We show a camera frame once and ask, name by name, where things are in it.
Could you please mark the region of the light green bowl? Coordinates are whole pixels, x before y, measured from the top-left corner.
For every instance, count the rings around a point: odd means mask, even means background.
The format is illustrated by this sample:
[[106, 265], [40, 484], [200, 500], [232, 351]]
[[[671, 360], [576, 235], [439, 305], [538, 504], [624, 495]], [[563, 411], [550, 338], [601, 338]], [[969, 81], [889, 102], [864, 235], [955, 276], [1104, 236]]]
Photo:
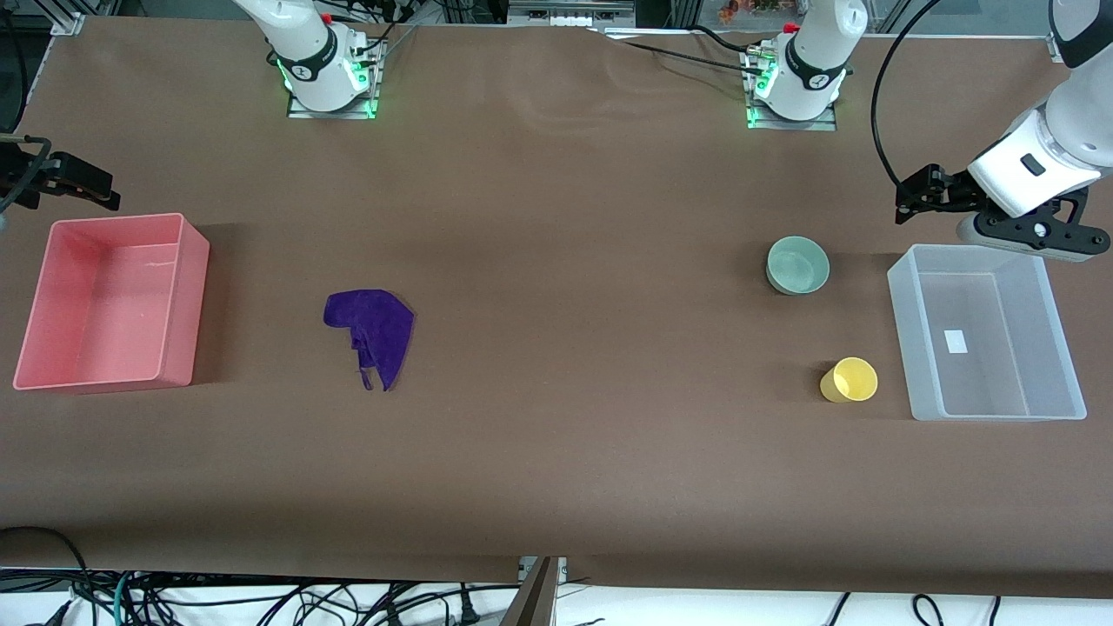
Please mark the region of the light green bowl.
[[787, 236], [768, 250], [764, 273], [772, 288], [785, 296], [807, 296], [830, 280], [830, 260], [812, 239]]

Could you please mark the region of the translucent white plastic bin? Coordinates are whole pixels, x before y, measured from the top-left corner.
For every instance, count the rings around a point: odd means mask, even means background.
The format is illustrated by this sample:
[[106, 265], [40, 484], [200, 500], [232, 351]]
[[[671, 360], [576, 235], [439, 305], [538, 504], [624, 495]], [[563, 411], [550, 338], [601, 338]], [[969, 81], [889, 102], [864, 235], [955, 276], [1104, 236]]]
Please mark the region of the translucent white plastic bin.
[[[916, 244], [887, 278], [915, 419], [1041, 423], [1089, 415], [1042, 258]], [[946, 329], [965, 333], [969, 353], [947, 352]]]

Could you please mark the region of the yellow plastic cup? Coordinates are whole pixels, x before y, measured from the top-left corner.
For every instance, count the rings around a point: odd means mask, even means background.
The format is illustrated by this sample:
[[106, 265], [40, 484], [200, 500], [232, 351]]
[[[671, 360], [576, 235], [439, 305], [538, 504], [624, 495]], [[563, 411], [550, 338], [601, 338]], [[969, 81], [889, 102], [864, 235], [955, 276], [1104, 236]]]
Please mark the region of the yellow plastic cup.
[[878, 376], [867, 361], [851, 356], [839, 360], [824, 373], [819, 388], [828, 401], [863, 402], [877, 392]]

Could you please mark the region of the grey metal profile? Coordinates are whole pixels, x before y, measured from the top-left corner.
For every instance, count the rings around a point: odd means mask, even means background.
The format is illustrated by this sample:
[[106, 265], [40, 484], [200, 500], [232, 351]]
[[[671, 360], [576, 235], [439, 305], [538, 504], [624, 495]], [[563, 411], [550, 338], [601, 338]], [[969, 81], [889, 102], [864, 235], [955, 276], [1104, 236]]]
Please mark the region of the grey metal profile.
[[567, 579], [567, 559], [536, 557], [525, 571], [526, 577], [498, 626], [554, 626], [556, 587]]

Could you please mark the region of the purple cloth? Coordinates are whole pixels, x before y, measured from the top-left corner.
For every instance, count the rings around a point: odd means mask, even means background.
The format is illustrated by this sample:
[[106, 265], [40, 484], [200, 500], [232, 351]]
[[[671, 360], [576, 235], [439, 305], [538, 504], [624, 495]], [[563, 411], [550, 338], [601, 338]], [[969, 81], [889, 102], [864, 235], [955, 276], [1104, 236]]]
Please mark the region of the purple cloth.
[[343, 290], [329, 294], [323, 306], [323, 323], [349, 330], [349, 348], [357, 353], [359, 374], [373, 389], [375, 371], [384, 391], [400, 376], [412, 338], [415, 313], [388, 290]]

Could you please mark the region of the white power strip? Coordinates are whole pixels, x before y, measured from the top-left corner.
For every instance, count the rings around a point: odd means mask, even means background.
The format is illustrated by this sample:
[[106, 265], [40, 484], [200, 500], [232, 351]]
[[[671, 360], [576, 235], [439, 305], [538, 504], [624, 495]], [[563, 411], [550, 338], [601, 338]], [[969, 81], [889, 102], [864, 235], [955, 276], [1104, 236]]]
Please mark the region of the white power strip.
[[636, 0], [506, 0], [508, 25], [636, 28]]

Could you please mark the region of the pink plastic bin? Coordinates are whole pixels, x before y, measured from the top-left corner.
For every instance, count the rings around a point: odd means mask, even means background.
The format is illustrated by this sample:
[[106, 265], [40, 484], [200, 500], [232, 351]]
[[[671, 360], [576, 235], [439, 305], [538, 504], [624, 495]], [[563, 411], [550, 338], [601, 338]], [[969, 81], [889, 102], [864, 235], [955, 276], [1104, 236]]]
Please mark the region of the pink plastic bin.
[[13, 388], [60, 395], [193, 381], [210, 241], [183, 214], [56, 222]]

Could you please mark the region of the aluminium frame corner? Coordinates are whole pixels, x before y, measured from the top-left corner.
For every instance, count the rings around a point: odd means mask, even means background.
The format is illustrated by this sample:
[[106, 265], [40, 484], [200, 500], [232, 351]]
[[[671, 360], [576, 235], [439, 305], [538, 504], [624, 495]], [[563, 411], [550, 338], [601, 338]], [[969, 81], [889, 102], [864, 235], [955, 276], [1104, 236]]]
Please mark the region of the aluminium frame corner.
[[80, 32], [86, 17], [110, 17], [119, 0], [33, 0], [51, 22], [50, 35], [71, 37]]

